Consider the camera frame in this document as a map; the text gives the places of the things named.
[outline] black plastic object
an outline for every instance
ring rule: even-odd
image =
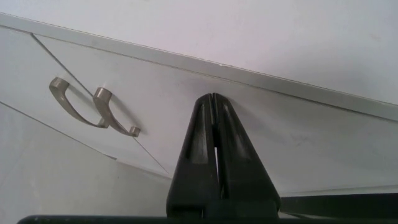
[[[277,218],[279,207],[278,193],[229,100],[217,93],[200,97],[170,187],[167,216]]]

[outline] cabinet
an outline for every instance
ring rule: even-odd
[[[398,184],[398,124],[102,50],[37,37],[172,174],[195,100],[229,98],[279,193]]]
[[[66,96],[82,117],[92,123],[101,118],[91,95],[30,34],[0,27],[0,49],[0,102],[103,154],[167,175],[133,138],[84,124],[57,103],[49,90],[55,77],[70,84]]]

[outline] wall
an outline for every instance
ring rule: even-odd
[[[32,214],[165,216],[170,179],[0,104],[0,223]]]

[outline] curved handle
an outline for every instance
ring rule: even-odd
[[[107,123],[109,123],[112,128],[119,131],[120,133],[132,137],[138,137],[139,132],[141,131],[138,127],[133,126],[130,128],[130,131],[127,131],[126,128],[121,126],[121,124],[113,116],[111,108],[109,107],[109,101],[111,100],[111,97],[112,93],[104,88],[99,87],[95,92],[93,101],[100,115],[103,117],[103,119],[105,119]]]
[[[58,101],[58,103],[62,106],[62,108],[68,112],[72,117],[76,118],[77,120],[88,124],[90,126],[94,126],[97,128],[108,128],[108,124],[105,121],[105,119],[101,118],[98,124],[93,124],[86,119],[84,119],[80,114],[73,108],[73,106],[70,104],[69,100],[67,99],[67,96],[65,95],[66,90],[69,87],[69,83],[62,78],[54,78],[51,83],[50,83],[50,91],[54,98]]]

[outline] cabinet handle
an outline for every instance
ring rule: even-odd
[[[93,97],[93,101],[100,115],[107,123],[109,123],[112,128],[120,133],[132,137],[138,137],[139,132],[141,131],[138,127],[133,126],[130,128],[130,131],[127,131],[126,128],[121,126],[121,124],[113,116],[111,108],[109,107],[109,101],[111,100],[111,97],[112,93],[109,90],[100,87],[97,88],[97,91]]]
[[[88,124],[90,126],[94,126],[97,128],[108,128],[109,124],[105,121],[105,119],[101,118],[98,124],[93,124],[86,119],[84,119],[70,104],[67,96],[65,95],[66,90],[69,87],[69,83],[62,78],[54,78],[50,83],[50,91],[54,98],[58,101],[58,103],[62,106],[62,108],[68,112],[72,117],[77,120]]]

